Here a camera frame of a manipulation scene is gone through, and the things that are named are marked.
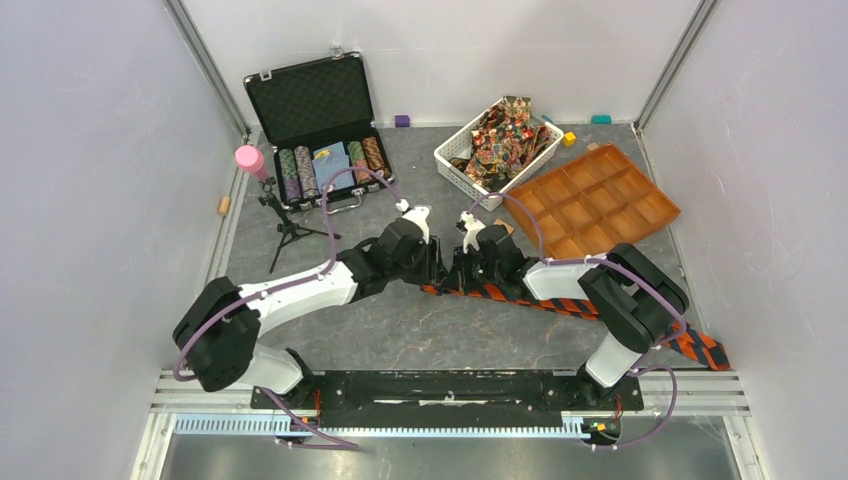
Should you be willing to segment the orange navy striped tie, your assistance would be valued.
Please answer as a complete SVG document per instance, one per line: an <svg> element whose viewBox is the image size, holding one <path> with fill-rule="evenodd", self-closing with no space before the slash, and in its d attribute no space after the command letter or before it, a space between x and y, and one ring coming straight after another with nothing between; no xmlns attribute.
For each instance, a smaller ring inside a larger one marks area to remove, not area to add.
<svg viewBox="0 0 848 480"><path fill-rule="evenodd" d="M571 298L554 298L552 300L519 299L508 300L504 292L494 284L484 284L480 289L460 291L445 287L422 285L420 290L431 295L455 295L472 298L489 299L502 303L521 305L537 310L555 312L586 320L597 320L598 311L588 300ZM691 325L686 332L674 340L663 344L664 347L696 361L712 371L726 371L731 368L723 345L710 336L697 331Z"/></svg>

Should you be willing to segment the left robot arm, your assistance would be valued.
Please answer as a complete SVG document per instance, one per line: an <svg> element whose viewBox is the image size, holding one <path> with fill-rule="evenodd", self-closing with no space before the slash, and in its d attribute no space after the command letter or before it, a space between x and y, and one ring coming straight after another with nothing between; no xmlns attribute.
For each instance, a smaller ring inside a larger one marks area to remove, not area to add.
<svg viewBox="0 0 848 480"><path fill-rule="evenodd" d="M283 323L328 307L382 293L392 281L423 284L437 251L425 206L413 207L378 237L343 250L310 270L275 281L235 285L209 282L175 327L180 350L175 379L217 392L239 381L268 387L290 407L306 405L314 381L290 352L258 340Z"/></svg>

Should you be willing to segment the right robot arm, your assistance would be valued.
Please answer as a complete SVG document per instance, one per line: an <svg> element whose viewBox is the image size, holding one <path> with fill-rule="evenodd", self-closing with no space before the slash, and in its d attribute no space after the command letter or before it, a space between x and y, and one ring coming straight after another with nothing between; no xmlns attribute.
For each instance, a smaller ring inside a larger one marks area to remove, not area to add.
<svg viewBox="0 0 848 480"><path fill-rule="evenodd" d="M438 287L479 292L506 301L579 300L590 303L607 333L580 369L580 400L602 408L618 393L619 381L690 306L683 289L636 246L619 243L584 259L531 257L502 226L484 227L454 250L451 268Z"/></svg>

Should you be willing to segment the white plastic basket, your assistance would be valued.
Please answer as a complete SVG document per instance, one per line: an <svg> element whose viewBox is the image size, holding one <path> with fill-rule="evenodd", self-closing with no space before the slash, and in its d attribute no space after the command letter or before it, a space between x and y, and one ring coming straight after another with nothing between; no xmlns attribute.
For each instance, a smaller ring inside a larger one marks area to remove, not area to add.
<svg viewBox="0 0 848 480"><path fill-rule="evenodd" d="M532 99L505 95L434 150L438 172L488 211L556 152L564 132L533 112Z"/></svg>

